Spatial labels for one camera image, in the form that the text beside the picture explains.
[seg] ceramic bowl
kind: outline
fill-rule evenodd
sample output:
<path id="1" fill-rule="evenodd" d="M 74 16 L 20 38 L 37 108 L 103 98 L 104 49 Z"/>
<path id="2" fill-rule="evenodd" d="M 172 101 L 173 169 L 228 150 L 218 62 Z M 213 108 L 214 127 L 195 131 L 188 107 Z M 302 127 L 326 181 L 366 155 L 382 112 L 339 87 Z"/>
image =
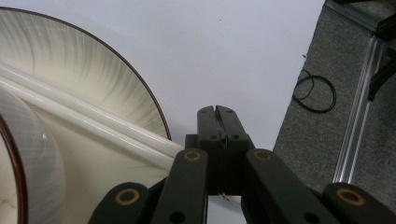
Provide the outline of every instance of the ceramic bowl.
<path id="1" fill-rule="evenodd" d="M 0 223 L 60 223 L 61 154 L 41 119 L 0 87 Z"/>
<path id="2" fill-rule="evenodd" d="M 0 62 L 44 81 L 119 118 L 169 138 L 163 113 L 143 78 L 95 36 L 45 15 L 0 8 Z M 87 223 L 106 193 L 124 182 L 147 187 L 167 176 L 152 162 L 40 106 L 60 149 L 66 198 L 61 223 Z"/>

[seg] white surface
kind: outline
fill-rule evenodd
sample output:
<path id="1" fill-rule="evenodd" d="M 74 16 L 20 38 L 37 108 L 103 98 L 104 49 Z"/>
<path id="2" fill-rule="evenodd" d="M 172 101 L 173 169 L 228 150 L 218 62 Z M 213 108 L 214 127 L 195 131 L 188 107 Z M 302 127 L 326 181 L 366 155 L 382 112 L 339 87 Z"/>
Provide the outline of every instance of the white surface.
<path id="1" fill-rule="evenodd" d="M 256 147 L 273 149 L 324 0 L 0 0 L 79 26 L 118 51 L 156 96 L 173 139 L 196 111 L 235 110 Z M 209 206 L 208 223 L 240 223 Z"/>

